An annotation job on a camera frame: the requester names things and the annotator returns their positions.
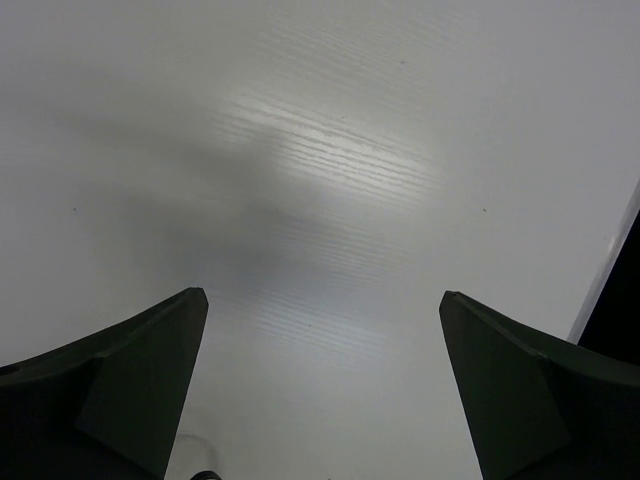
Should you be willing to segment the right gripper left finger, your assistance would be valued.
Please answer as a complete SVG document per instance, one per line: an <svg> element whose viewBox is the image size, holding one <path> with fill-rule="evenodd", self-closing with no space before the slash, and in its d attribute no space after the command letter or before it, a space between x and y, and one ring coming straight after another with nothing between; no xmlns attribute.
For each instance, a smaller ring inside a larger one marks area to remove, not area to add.
<svg viewBox="0 0 640 480"><path fill-rule="evenodd" d="M187 288L1 369L4 479L162 479L208 313Z"/></svg>

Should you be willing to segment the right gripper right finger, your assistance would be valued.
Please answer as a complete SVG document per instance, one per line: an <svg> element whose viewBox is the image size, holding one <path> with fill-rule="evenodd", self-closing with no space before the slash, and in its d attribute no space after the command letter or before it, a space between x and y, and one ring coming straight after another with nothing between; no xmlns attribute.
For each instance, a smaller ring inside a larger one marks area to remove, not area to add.
<svg viewBox="0 0 640 480"><path fill-rule="evenodd" d="M638 478L638 367L460 292L439 315L483 478Z"/></svg>

